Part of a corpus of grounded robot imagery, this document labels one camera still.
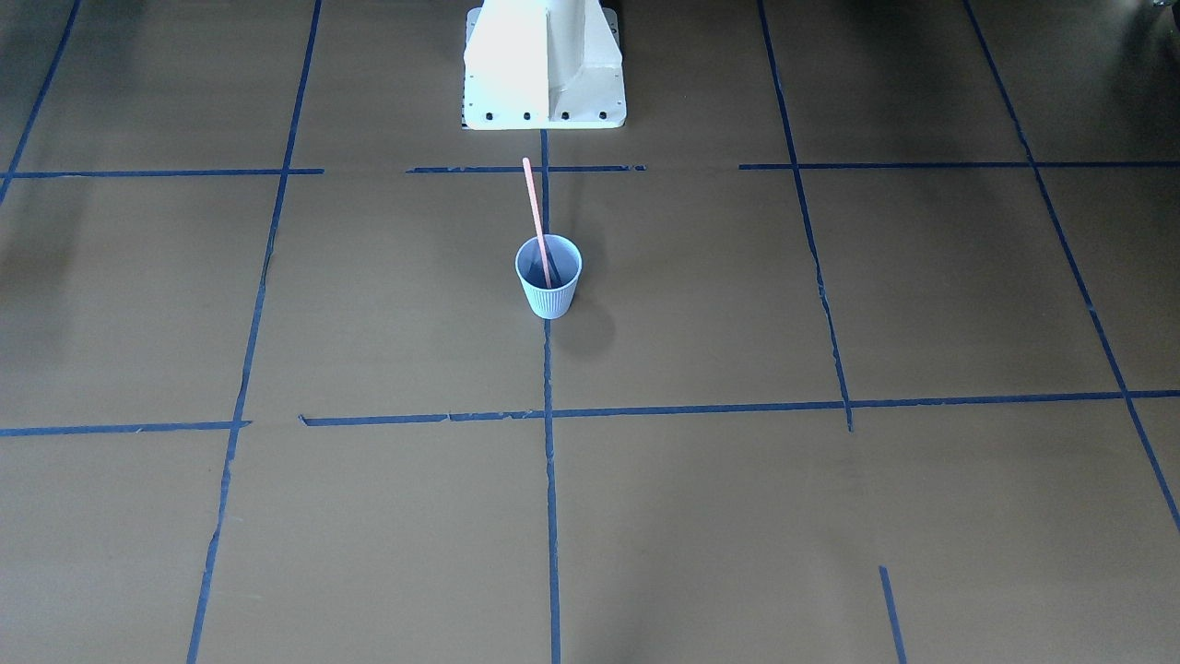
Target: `blue grid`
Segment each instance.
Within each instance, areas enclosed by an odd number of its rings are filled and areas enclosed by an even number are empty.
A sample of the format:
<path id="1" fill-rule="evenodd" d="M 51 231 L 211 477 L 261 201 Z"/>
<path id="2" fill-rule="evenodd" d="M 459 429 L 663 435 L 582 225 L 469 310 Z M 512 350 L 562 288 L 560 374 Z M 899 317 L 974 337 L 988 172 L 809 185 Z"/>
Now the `blue grid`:
<path id="1" fill-rule="evenodd" d="M 205 570 L 202 577 L 199 599 L 194 618 L 194 627 L 188 651 L 188 663 L 195 664 L 197 660 L 204 616 L 208 607 L 209 590 L 212 581 L 216 565 L 217 548 L 221 531 L 225 517 L 225 506 L 229 495 L 231 473 L 230 467 L 236 454 L 238 434 L 250 425 L 244 420 L 245 400 L 249 389 L 250 374 L 254 363 L 254 354 L 257 346 L 258 331 L 262 322 L 263 305 L 267 292 L 267 276 L 270 265 L 270 257 L 274 251 L 275 237 L 280 226 L 283 200 L 287 191 L 287 183 L 290 176 L 322 175 L 323 169 L 319 167 L 293 167 L 293 153 L 299 131 L 299 119 L 302 110 L 303 97 L 307 90 L 307 81 L 310 73 L 313 52 L 315 47 L 316 32 L 323 0 L 316 0 L 310 20 L 310 28 L 304 51 L 303 67 L 300 77 L 299 88 L 291 113 L 290 127 L 288 132 L 287 147 L 280 167 L 257 169 L 190 169 L 190 170 L 107 170 L 107 171 L 20 171 L 19 164 L 30 134 L 37 121 L 38 113 L 44 104 L 46 94 L 52 85 L 54 74 L 60 65 L 63 54 L 66 51 L 72 34 L 81 0 L 74 0 L 67 18 L 61 39 L 54 52 L 54 57 L 45 75 L 44 83 L 38 91 L 37 99 L 24 126 L 20 140 L 14 150 L 2 183 L 0 183 L 0 204 L 4 203 L 8 189 L 14 179 L 45 179 L 61 177 L 242 177 L 242 176 L 278 176 L 278 189 L 275 196 L 274 211 L 270 222 L 270 231 L 262 259 L 262 269 L 256 291 L 254 315 L 251 318 L 249 338 L 242 366 L 242 383 L 235 402 L 234 416 L 230 421 L 209 422 L 148 422 L 131 425 L 100 425 L 100 426 L 70 426 L 70 427 L 26 427 L 0 429 L 0 439 L 35 438 L 35 436 L 61 436 L 61 435 L 109 435 L 109 434 L 137 434 L 137 433 L 164 433 L 164 432 L 228 432 L 225 461 L 221 480 L 221 498 L 217 511 L 217 525 L 209 543 Z M 979 46 L 994 75 L 995 84 L 1002 96 L 1008 112 L 1011 117 L 1014 129 L 1024 149 L 1027 159 L 1023 162 L 893 162 L 893 163 L 802 163 L 795 152 L 794 138 L 791 130 L 788 106 L 779 68 L 774 55 L 774 46 L 771 37 L 769 25 L 766 18 L 763 0 L 758 0 L 759 17 L 761 20 L 762 34 L 765 38 L 766 52 L 771 70 L 773 85 L 779 104 L 782 121 L 784 136 L 789 153 L 789 163 L 743 163 L 739 164 L 740 170 L 789 170 L 792 172 L 795 190 L 799 198 L 800 211 L 811 249 L 815 263 L 817 287 L 824 311 L 827 318 L 834 370 L 839 382 L 841 400 L 822 402 L 781 402 L 781 403 L 750 403 L 750 405 L 701 405 L 701 406 L 668 406 L 668 407 L 622 407 L 622 408 L 595 408 L 595 409 L 555 409 L 552 394 L 552 354 L 551 354 L 551 324 L 543 322 L 544 331 L 544 375 L 543 375 L 543 409 L 540 410 L 517 410 L 517 412 L 489 412 L 489 413 L 464 413 L 464 414 L 422 414 L 422 415 L 379 415 L 367 418 L 306 418 L 300 415 L 299 420 L 307 427 L 356 427 L 356 426 L 393 426 L 393 425 L 426 425 L 441 422 L 490 422 L 506 420 L 543 420 L 545 435 L 545 461 L 548 476 L 548 521 L 549 521 L 549 568 L 550 568 L 550 618 L 551 618 L 551 658 L 555 664 L 560 662 L 560 609 L 558 589 L 558 531 L 557 531 L 557 492 L 555 474 L 555 435 L 553 421 L 560 419 L 590 419 L 590 418 L 621 418 L 621 416 L 673 416 L 673 415 L 701 415 L 722 413 L 784 413 L 784 412 L 809 412 L 809 410 L 843 410 L 846 416 L 847 427 L 853 428 L 853 412 L 858 409 L 881 409 L 881 408 L 931 408 L 952 406 L 985 406 L 985 405 L 1017 405 L 1017 403 L 1061 403 L 1061 402 L 1090 402 L 1090 401 L 1122 401 L 1126 405 L 1130 421 L 1143 447 L 1145 454 L 1152 467 L 1160 492 L 1172 514 L 1172 519 L 1180 531 L 1180 512 L 1178 512 L 1175 500 L 1168 487 L 1167 480 L 1159 466 L 1154 449 L 1148 440 L 1147 433 L 1140 421 L 1135 409 L 1138 400 L 1173 400 L 1180 399 L 1180 390 L 1130 390 L 1123 379 L 1119 363 L 1110 349 L 1099 311 L 1096 310 L 1089 290 L 1074 257 L 1064 228 L 1057 216 L 1053 198 L 1042 177 L 1042 169 L 1110 169 L 1110 167 L 1180 167 L 1178 160 L 1125 160 L 1125 162 L 1038 162 L 1035 159 L 1029 142 L 1024 134 L 1021 121 L 1016 114 L 1012 101 L 999 73 L 999 68 L 992 58 L 984 32 L 975 15 L 970 0 L 963 0 L 964 11 L 978 38 Z M 642 164 L 617 164 L 617 165 L 552 165 L 549 158 L 549 136 L 542 130 L 540 151 L 542 163 L 535 166 L 535 171 L 542 176 L 542 205 L 543 223 L 549 230 L 550 222 L 550 175 L 555 172 L 642 172 L 647 170 Z M 1099 336 L 1112 374 L 1119 386 L 1119 392 L 1106 393 L 1068 393 L 1068 394 L 1042 394 L 1042 395 L 996 395 L 996 396 L 969 396 L 969 397 L 924 397 L 907 400 L 853 400 L 850 396 L 847 382 L 840 361 L 839 346 L 837 341 L 837 329 L 832 309 L 827 300 L 824 284 L 820 251 L 812 231 L 811 217 L 807 208 L 807 197 L 804 188 L 801 172 L 805 170 L 868 170 L 868 169 L 1027 169 L 1038 184 L 1045 210 L 1055 228 L 1062 251 L 1070 265 L 1071 272 L 1079 290 L 1087 304 L 1093 321 L 1095 334 Z M 520 166 L 503 165 L 467 165 L 467 166 L 415 166 L 406 172 L 409 175 L 464 175 L 464 173 L 496 173 L 520 171 Z M 885 596 L 887 616 L 893 635 L 897 657 L 900 664 L 905 664 L 906 655 L 902 639 L 902 631 L 897 617 L 897 609 L 893 598 L 892 585 L 889 571 L 885 566 L 879 567 L 881 587 Z"/>

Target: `gray surface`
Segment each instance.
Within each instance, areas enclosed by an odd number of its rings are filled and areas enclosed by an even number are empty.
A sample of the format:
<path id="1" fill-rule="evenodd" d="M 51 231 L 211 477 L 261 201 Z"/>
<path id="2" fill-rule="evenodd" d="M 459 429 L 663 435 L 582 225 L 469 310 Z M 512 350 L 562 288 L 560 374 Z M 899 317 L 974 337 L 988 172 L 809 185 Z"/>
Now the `gray surface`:
<path id="1" fill-rule="evenodd" d="M 648 170 L 551 173 L 585 270 L 546 362 L 520 173 L 405 172 L 543 160 L 458 127 L 476 4 L 323 2 L 323 175 L 12 180 L 0 660 L 183 662 L 225 481 L 201 664 L 551 662 L 551 551 L 566 664 L 894 662 L 880 566 L 914 663 L 1174 662 L 1180 524 L 1126 403 L 1076 394 L 1117 384 L 1030 169 L 802 172 L 850 433 L 794 173 L 738 169 L 788 159 L 758 4 L 628 1 L 628 125 L 549 157 Z M 1024 158 L 962 4 L 767 5 L 804 162 Z M 1037 158 L 1180 158 L 1142 5 L 971 4 Z M 313 6 L 84 1 L 20 170 L 281 165 Z M 67 11 L 0 8 L 6 165 Z M 1180 169 L 1043 172 L 1128 388 L 1176 390 Z M 1045 393 L 1084 401 L 859 408 Z M 240 436 L 93 427 L 240 395 Z M 1175 492 L 1180 399 L 1141 397 Z M 645 415 L 563 410 L 599 408 Z"/>

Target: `white metal bracket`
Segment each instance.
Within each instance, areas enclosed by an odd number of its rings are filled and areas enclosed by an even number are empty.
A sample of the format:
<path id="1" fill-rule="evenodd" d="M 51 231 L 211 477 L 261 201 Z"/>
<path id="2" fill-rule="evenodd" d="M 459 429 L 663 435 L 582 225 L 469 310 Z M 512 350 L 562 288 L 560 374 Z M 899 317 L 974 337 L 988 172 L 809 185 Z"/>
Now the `white metal bracket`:
<path id="1" fill-rule="evenodd" d="M 464 125 L 611 129 L 627 118 L 618 15 L 598 0 L 484 0 L 467 13 Z"/>

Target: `pink straw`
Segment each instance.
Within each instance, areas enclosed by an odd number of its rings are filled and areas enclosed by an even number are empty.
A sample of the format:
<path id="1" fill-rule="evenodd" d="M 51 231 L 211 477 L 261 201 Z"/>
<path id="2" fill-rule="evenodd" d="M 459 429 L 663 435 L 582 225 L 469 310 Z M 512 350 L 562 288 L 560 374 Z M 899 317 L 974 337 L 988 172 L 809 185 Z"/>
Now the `pink straw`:
<path id="1" fill-rule="evenodd" d="M 540 209 L 537 206 L 537 188 L 532 183 L 532 163 L 529 157 L 520 159 L 524 164 L 524 180 L 529 184 L 529 202 L 532 203 L 532 223 L 537 226 L 537 244 L 540 246 L 540 267 L 545 270 L 545 288 L 553 287 L 549 276 L 549 251 L 545 250 L 545 231 L 540 226 Z"/>

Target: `light blue cup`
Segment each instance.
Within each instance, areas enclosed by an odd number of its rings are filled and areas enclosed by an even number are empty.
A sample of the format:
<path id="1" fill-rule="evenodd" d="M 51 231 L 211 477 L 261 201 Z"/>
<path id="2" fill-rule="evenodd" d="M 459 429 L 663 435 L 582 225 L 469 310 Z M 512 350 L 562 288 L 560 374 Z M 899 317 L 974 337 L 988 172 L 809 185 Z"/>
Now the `light blue cup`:
<path id="1" fill-rule="evenodd" d="M 545 235 L 545 248 L 550 255 L 550 276 L 553 287 L 545 288 L 545 271 L 540 264 L 540 248 L 536 237 L 530 237 L 517 251 L 517 276 L 529 297 L 532 311 L 552 320 L 560 317 L 573 301 L 573 289 L 582 276 L 582 251 L 573 242 L 560 235 Z"/>

